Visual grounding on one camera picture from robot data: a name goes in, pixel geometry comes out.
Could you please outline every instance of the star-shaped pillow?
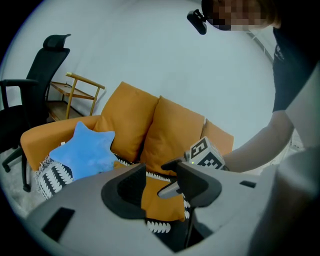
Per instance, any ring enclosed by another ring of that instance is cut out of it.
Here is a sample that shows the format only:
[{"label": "star-shaped pillow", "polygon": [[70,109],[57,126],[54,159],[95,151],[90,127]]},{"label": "star-shaped pillow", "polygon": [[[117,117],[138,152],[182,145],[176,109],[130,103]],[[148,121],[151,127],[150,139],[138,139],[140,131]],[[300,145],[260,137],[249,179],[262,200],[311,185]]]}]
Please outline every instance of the star-shaped pillow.
[{"label": "star-shaped pillow", "polygon": [[96,132],[78,122],[72,139],[52,150],[49,156],[69,167],[76,181],[114,168],[117,157],[110,150],[114,138],[114,131]]}]

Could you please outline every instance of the camera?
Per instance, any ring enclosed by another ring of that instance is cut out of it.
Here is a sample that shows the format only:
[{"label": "camera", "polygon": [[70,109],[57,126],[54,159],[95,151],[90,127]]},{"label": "camera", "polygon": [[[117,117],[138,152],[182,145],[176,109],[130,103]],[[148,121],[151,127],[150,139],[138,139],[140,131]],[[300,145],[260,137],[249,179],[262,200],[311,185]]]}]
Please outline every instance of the camera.
[{"label": "camera", "polygon": [[200,35],[205,35],[207,33],[207,20],[200,13],[199,9],[189,11],[186,18],[195,27],[195,29],[199,32]]}]

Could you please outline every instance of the floor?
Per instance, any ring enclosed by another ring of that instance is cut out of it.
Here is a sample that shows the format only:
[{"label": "floor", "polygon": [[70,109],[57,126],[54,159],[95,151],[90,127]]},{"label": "floor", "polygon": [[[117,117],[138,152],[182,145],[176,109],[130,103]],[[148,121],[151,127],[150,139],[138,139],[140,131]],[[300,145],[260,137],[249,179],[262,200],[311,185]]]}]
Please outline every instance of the floor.
[{"label": "floor", "polygon": [[[290,143],[285,149],[269,163],[254,169],[247,171],[249,174],[260,175],[263,169],[269,165],[276,165],[284,158],[291,156],[294,153],[303,150],[302,142],[299,135],[294,131]],[[0,162],[11,153],[13,149],[10,149],[0,154]],[[38,193],[35,185],[35,172],[31,171],[30,166],[27,166],[27,179],[28,183],[31,182],[31,192],[27,193],[23,190],[22,175],[21,175],[21,158],[16,159],[10,164],[11,171],[6,173],[2,165],[0,165],[0,183],[4,190],[11,207],[16,214],[25,218],[34,208],[44,201],[43,196]]]}]

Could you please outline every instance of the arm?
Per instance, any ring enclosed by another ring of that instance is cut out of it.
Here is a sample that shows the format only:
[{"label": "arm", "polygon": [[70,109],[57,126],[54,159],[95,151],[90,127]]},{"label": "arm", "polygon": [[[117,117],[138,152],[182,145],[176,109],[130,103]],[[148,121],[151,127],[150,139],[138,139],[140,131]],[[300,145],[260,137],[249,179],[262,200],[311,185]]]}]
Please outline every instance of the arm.
[{"label": "arm", "polygon": [[240,148],[223,156],[231,172],[258,168],[275,158],[288,144],[294,126],[284,110],[275,111],[269,124]]}]

